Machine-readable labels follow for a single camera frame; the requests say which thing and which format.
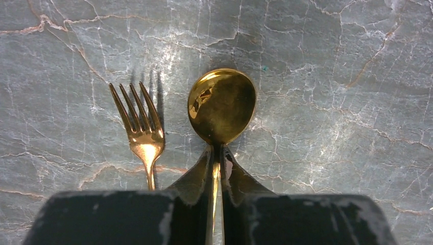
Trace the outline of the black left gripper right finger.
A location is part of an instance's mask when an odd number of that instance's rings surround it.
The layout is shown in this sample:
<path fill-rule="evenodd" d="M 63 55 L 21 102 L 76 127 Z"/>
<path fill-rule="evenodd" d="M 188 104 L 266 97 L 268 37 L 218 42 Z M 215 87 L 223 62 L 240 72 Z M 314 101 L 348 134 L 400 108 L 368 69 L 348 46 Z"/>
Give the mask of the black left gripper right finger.
<path fill-rule="evenodd" d="M 277 194 L 220 149 L 225 244 L 396 244 L 365 195 Z"/>

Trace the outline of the gold fork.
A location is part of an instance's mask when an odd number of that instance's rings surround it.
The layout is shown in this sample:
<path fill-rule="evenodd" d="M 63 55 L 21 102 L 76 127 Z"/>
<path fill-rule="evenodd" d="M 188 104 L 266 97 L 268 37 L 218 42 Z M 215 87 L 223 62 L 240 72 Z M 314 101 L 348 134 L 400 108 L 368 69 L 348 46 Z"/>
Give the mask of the gold fork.
<path fill-rule="evenodd" d="M 147 104 L 148 113 L 145 113 L 144 106 L 132 84 L 130 84 L 130 89 L 139 112 L 136 112 L 123 85 L 120 84 L 119 88 L 129 108 L 129 112 L 127 112 L 114 85 L 109 83 L 111 95 L 124 123 L 130 149 L 143 162 L 148 189 L 155 190 L 154 164 L 165 149 L 165 135 L 161 120 L 148 91 L 142 82 L 139 82 L 139 86 Z"/>

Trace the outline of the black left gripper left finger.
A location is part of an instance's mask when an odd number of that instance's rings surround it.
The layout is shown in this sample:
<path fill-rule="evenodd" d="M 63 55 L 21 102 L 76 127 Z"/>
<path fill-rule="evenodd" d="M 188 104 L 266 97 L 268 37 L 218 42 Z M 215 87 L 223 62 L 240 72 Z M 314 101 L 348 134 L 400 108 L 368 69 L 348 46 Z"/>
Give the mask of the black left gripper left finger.
<path fill-rule="evenodd" d="M 64 191 L 51 196 L 24 244 L 212 244 L 211 163 L 196 164 L 164 190 Z"/>

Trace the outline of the gold spoon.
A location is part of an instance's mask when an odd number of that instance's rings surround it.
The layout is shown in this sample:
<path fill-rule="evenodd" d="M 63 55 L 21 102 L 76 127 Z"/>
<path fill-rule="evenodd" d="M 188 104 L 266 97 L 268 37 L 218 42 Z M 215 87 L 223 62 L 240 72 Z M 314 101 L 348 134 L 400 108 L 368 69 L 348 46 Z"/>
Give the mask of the gold spoon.
<path fill-rule="evenodd" d="M 213 147 L 211 188 L 205 244 L 213 243 L 215 209 L 221 179 L 220 150 L 234 141 L 250 122 L 256 104 L 256 89 L 243 72 L 219 68 L 200 77 L 188 95 L 188 118 L 195 132 Z"/>

